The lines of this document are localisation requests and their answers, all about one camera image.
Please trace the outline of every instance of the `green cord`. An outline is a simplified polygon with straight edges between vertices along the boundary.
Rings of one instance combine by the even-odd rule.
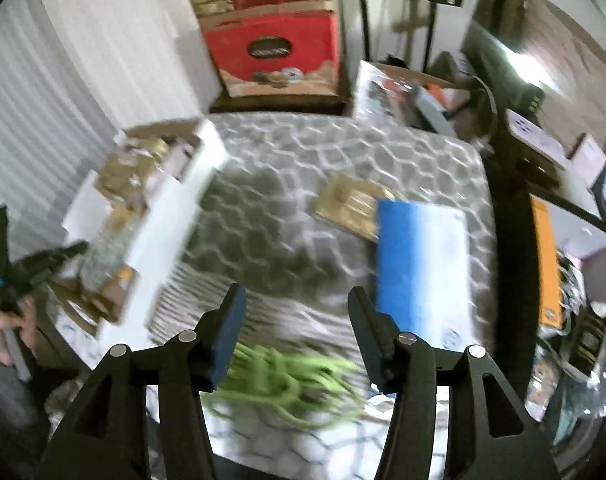
[[[363,399],[343,376],[358,370],[345,359],[318,355],[281,354],[262,346],[237,343],[227,378],[204,398],[216,415],[230,418],[214,406],[216,400],[269,406],[290,424],[305,430],[353,420],[363,413]],[[353,404],[346,409],[346,404]],[[328,413],[329,420],[314,422],[310,413]]]

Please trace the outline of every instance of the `open cardboard box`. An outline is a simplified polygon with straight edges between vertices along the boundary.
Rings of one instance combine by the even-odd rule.
[[[129,152],[128,163],[124,164],[122,153],[112,153],[99,171],[94,186],[109,200],[115,196],[128,199],[131,196],[140,197],[140,189],[131,184],[131,177],[136,176],[139,182],[144,183],[145,205],[150,205],[166,180],[175,178],[179,182],[184,181],[189,162],[201,144],[201,139],[194,133],[195,126],[195,121],[173,121],[137,126],[119,132],[114,141],[122,152]],[[172,146],[159,140],[167,137],[182,142]],[[138,143],[136,150],[127,147],[130,140]],[[159,149],[162,152],[167,150],[162,158],[158,155]]]
[[[197,150],[182,178],[164,179],[144,212],[124,261],[136,273],[136,278],[118,323],[104,319],[98,323],[94,354],[99,356],[117,343],[125,343],[132,350],[152,346],[145,329],[147,317],[160,287],[183,252],[198,218],[198,204],[203,193],[228,158],[214,124],[205,119],[137,126],[120,132],[114,140],[119,146],[128,136],[144,138],[160,134],[176,134],[193,140]],[[96,180],[96,171],[90,171],[64,218],[62,225],[67,230],[67,244],[78,240],[93,241],[112,213],[109,200],[95,186]]]
[[[496,124],[494,99],[486,88],[485,98],[470,101],[472,91],[480,85],[471,78],[455,84],[408,68],[362,61],[351,116],[377,126],[408,126],[475,142],[491,133]],[[415,100],[408,86],[421,86],[427,92]],[[443,115],[455,110],[452,119]]]

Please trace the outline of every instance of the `black stand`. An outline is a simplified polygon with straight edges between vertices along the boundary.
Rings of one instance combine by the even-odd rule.
[[[430,2],[430,25],[427,29],[425,57],[423,58],[423,73],[427,73],[427,65],[430,61],[430,51],[432,50],[432,38],[434,37],[434,25],[436,24],[436,6],[437,4],[435,2]]]
[[[368,0],[359,0],[361,4],[361,21],[363,22],[363,59],[372,61],[371,52],[369,49],[369,13]]]

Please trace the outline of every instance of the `metal pin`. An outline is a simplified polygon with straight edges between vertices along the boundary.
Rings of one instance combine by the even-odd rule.
[[[179,334],[179,341],[181,343],[190,343],[196,339],[196,332],[193,330],[183,330]]]
[[[479,345],[472,345],[468,351],[472,357],[476,357],[477,359],[481,359],[481,357],[486,355],[486,349]]]
[[[125,355],[125,352],[128,351],[128,347],[126,347],[123,344],[118,344],[118,345],[114,345],[112,348],[110,348],[110,355],[112,357],[121,357],[123,355]]]
[[[416,343],[416,336],[411,332],[401,332],[398,335],[398,342],[403,345],[413,345]]]

